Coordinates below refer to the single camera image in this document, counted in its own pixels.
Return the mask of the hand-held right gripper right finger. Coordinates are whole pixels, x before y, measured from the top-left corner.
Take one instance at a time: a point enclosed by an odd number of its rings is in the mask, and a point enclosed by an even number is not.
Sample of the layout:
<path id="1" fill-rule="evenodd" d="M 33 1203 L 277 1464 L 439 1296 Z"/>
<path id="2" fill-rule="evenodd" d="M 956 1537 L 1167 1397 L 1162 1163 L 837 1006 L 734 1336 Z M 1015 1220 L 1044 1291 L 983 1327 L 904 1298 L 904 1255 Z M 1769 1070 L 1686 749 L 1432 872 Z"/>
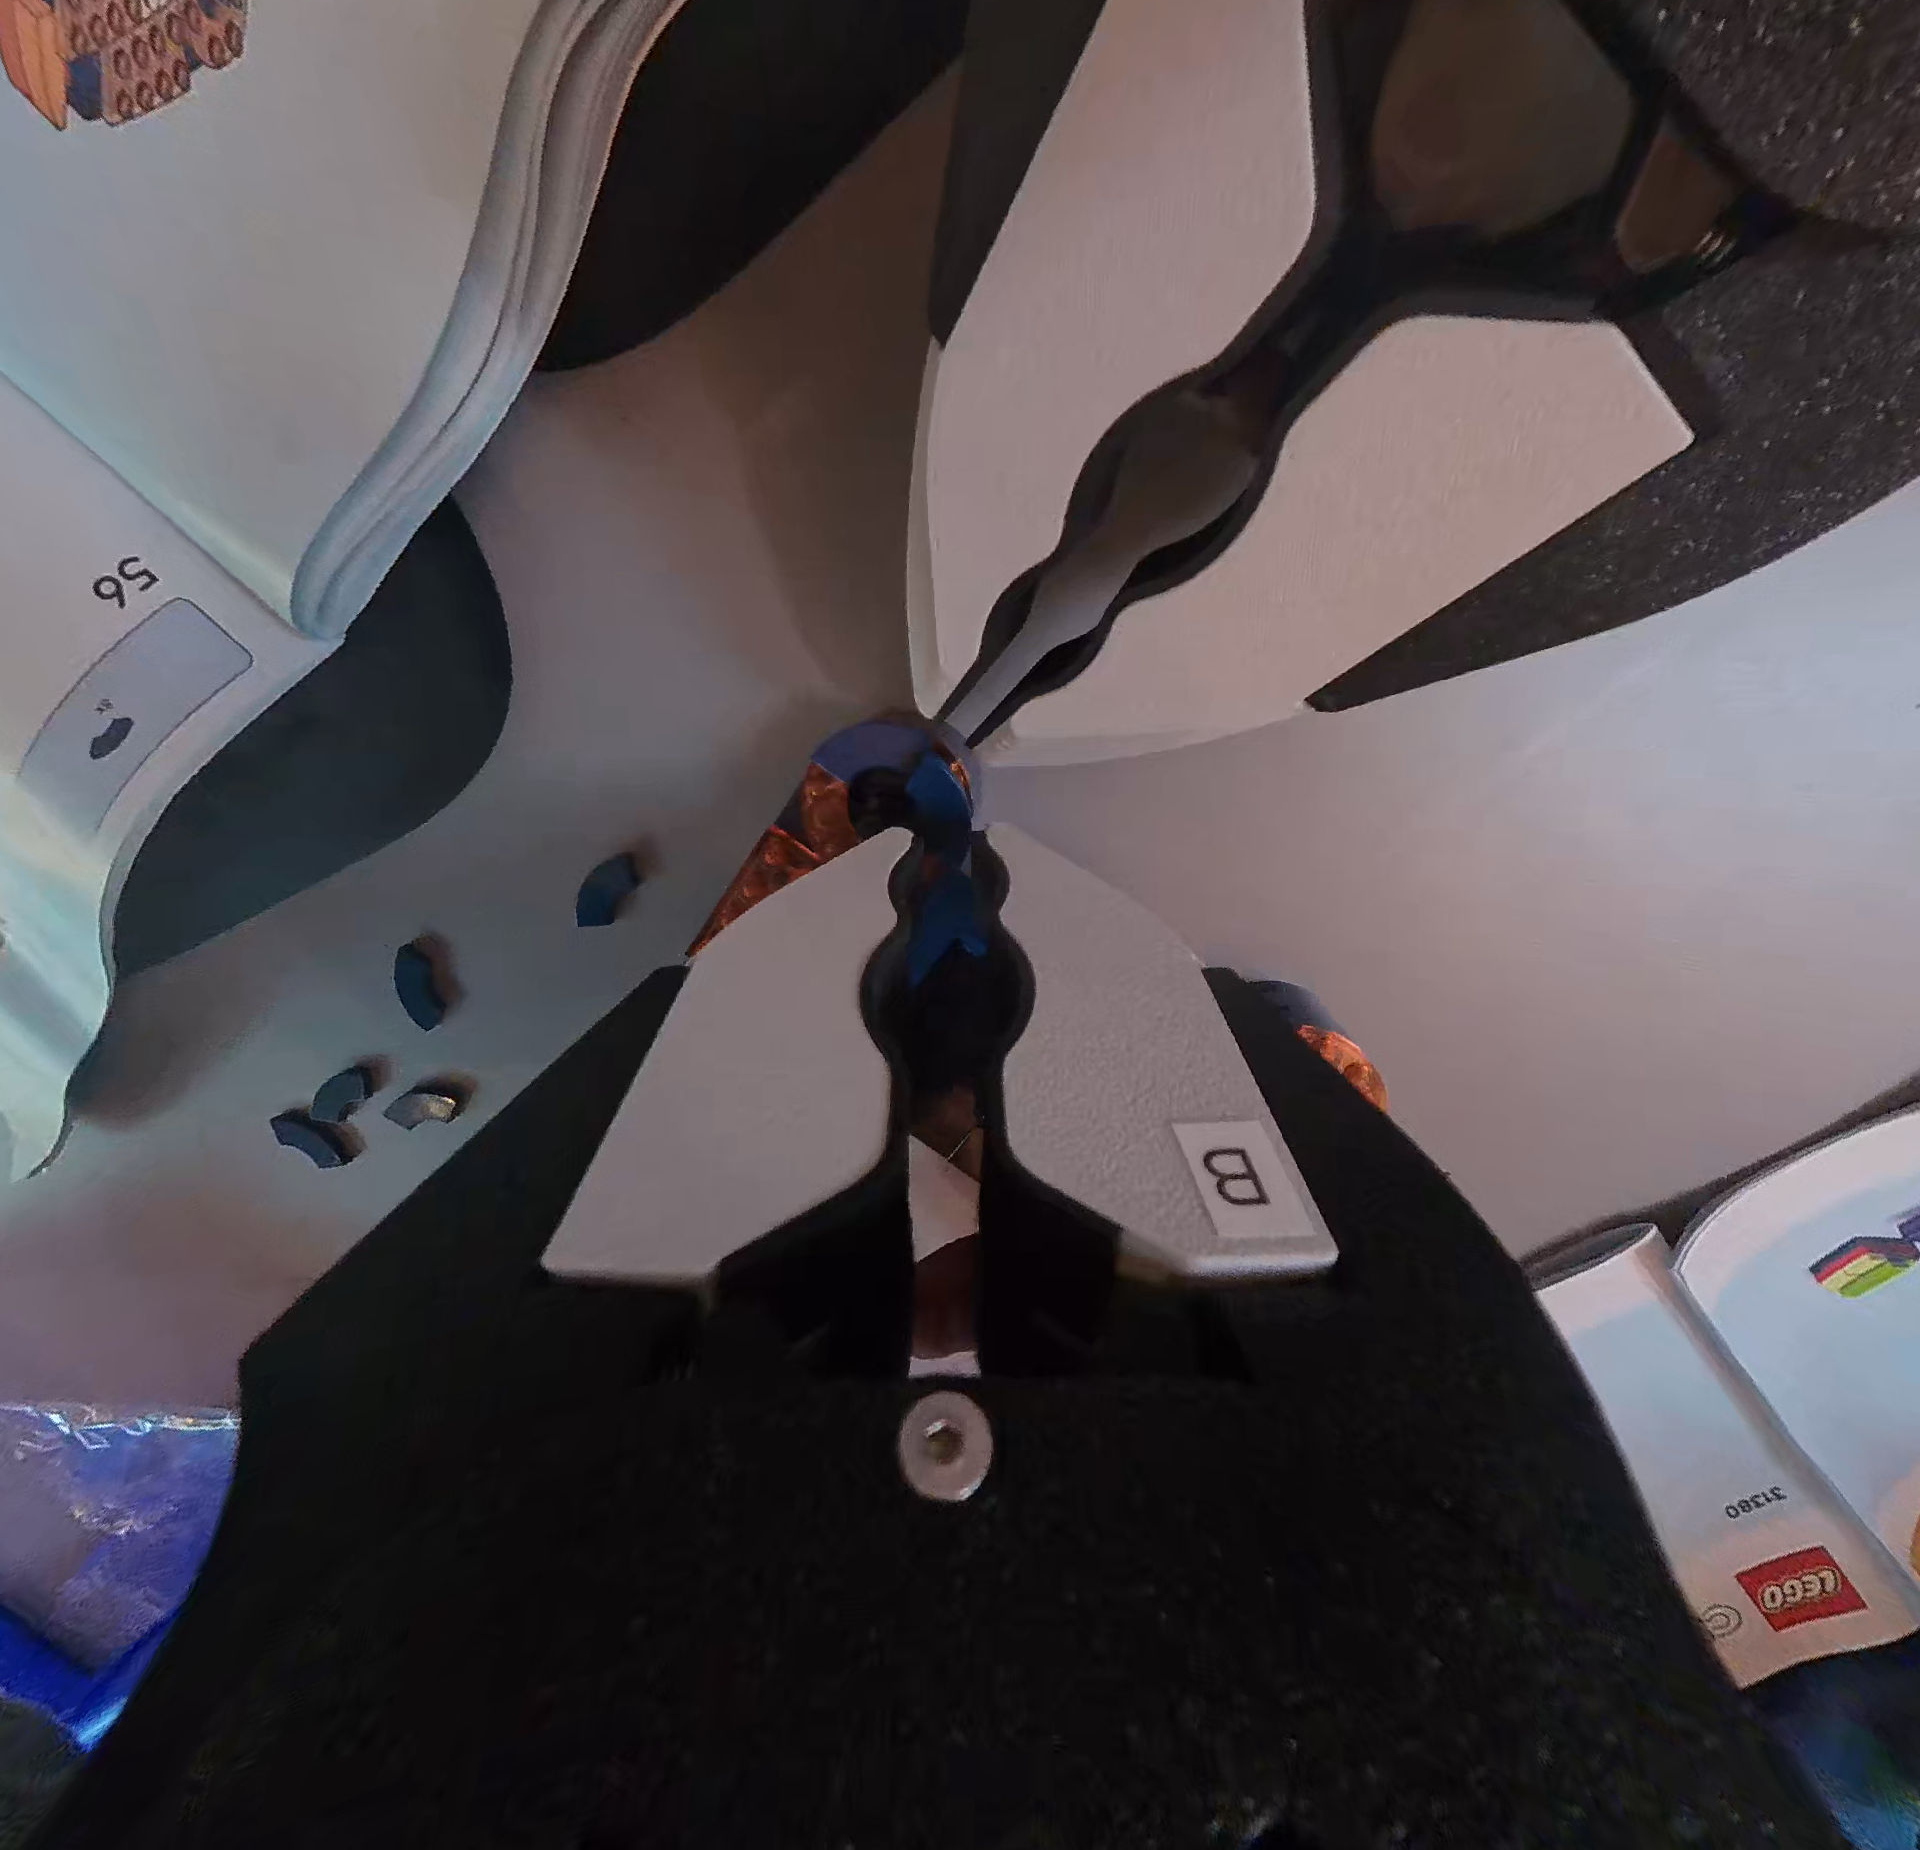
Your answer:
<path id="1" fill-rule="evenodd" d="M 1015 826 L 982 834 L 1015 975 L 982 1170 L 990 1377 L 1178 1360 L 1219 1291 L 1322 1280 L 1339 1246 L 1196 951 Z"/>

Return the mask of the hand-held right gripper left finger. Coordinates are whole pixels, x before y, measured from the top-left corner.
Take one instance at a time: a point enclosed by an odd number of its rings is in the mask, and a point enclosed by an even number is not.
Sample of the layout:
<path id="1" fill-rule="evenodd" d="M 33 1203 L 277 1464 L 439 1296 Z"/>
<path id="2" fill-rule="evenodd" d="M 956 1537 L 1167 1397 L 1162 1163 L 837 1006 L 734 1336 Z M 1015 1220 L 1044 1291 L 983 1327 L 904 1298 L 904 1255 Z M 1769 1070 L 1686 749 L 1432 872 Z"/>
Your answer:
<path id="1" fill-rule="evenodd" d="M 754 903 L 698 951 L 540 1258 L 590 1288 L 687 1294 L 820 1375 L 900 1375 L 913 1331 L 900 1058 L 904 830 Z"/>

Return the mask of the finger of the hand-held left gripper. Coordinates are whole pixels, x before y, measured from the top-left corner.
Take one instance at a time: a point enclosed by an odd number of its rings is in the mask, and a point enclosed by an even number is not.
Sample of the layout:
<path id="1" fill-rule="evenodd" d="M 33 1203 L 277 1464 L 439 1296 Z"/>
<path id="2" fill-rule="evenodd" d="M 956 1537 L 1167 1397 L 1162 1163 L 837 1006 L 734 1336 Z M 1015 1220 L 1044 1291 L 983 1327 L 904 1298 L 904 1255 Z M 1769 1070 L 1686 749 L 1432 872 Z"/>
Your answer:
<path id="1" fill-rule="evenodd" d="M 904 547 L 922 710 L 1099 444 L 1238 340 L 1311 230 L 1308 0 L 971 0 Z"/>
<path id="2" fill-rule="evenodd" d="M 1281 721 L 1692 437 L 1616 325 L 1393 322 L 1297 418 L 1219 554 L 1126 603 L 986 758 L 1110 761 Z"/>

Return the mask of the blue orange brick model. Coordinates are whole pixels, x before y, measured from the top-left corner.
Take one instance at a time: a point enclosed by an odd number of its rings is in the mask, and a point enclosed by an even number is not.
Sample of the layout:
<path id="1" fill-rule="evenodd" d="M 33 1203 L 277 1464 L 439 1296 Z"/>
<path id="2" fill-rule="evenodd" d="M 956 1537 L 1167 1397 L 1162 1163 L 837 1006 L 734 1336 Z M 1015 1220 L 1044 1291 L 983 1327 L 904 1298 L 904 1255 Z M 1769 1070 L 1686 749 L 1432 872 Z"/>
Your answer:
<path id="1" fill-rule="evenodd" d="M 805 764 L 801 782 L 778 816 L 756 834 L 754 849 L 687 941 L 687 957 L 695 957 L 731 922 L 789 883 L 817 872 L 883 830 L 901 830 L 901 782 L 896 775 L 868 772 L 843 785 Z M 924 1106 L 948 1092 L 963 1099 L 978 1092 L 983 1054 L 1015 1006 L 1018 981 L 996 960 L 978 889 L 975 897 L 986 936 L 983 957 L 964 957 L 953 951 L 919 992 L 909 992 L 904 982 L 901 1029 L 909 1048 L 913 1086 Z"/>

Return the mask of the cluster of dark blue tiles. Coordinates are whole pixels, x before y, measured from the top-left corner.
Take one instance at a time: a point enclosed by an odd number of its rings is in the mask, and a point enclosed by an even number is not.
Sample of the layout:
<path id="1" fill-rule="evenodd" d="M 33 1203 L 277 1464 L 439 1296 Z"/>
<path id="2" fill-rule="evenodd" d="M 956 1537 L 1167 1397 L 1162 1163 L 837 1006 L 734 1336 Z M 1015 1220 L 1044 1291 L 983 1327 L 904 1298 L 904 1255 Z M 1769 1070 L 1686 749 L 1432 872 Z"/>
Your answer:
<path id="1" fill-rule="evenodd" d="M 647 870 L 635 850 L 617 850 L 594 861 L 572 894 L 572 925 L 610 925 L 635 897 Z M 436 936 L 407 940 L 394 951 L 391 988 L 406 1021 L 433 1032 L 451 1012 L 458 985 L 449 952 Z M 343 1170 L 363 1150 L 353 1118 L 363 1113 L 388 1084 L 380 1058 L 359 1058 L 318 1081 L 306 1103 L 283 1108 L 269 1119 L 273 1146 L 306 1159 L 315 1170 Z M 451 1125 L 468 1108 L 475 1081 L 458 1074 L 418 1078 L 403 1086 L 380 1108 L 380 1119 L 399 1130 L 422 1125 Z"/>

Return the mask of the thin booklet purple arcade cover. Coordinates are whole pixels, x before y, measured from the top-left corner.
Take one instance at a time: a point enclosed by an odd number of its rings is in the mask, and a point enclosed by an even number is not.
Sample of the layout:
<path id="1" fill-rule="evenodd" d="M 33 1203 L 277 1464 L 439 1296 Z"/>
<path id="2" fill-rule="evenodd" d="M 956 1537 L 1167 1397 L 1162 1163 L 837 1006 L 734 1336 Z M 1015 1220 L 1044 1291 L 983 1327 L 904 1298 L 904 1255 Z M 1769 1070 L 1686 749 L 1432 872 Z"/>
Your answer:
<path id="1" fill-rule="evenodd" d="M 1916 1585 L 1788 1435 L 1657 1225 L 1572 1239 L 1528 1280 L 1738 1689 L 1916 1637 Z"/>

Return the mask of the thin booklet blue figure cover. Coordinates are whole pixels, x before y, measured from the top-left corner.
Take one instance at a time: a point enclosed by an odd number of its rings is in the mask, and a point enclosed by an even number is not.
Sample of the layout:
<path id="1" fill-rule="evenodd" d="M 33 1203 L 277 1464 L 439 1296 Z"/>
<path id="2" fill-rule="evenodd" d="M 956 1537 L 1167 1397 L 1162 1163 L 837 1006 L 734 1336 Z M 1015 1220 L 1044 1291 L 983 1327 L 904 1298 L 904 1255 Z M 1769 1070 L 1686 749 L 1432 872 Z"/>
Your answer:
<path id="1" fill-rule="evenodd" d="M 1675 1275 L 1783 1430 L 1916 1570 L 1916 1108 L 1717 1199 Z"/>

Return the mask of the thick open instruction booklet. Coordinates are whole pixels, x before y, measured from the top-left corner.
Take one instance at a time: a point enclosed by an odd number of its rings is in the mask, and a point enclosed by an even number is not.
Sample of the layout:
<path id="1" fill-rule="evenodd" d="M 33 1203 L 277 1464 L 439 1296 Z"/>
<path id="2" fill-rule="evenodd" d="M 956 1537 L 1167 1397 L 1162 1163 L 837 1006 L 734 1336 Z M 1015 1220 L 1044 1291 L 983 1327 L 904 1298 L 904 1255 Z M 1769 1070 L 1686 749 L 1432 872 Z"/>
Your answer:
<path id="1" fill-rule="evenodd" d="M 162 811 L 531 374 L 684 0 L 3 0 L 3 1152 Z"/>

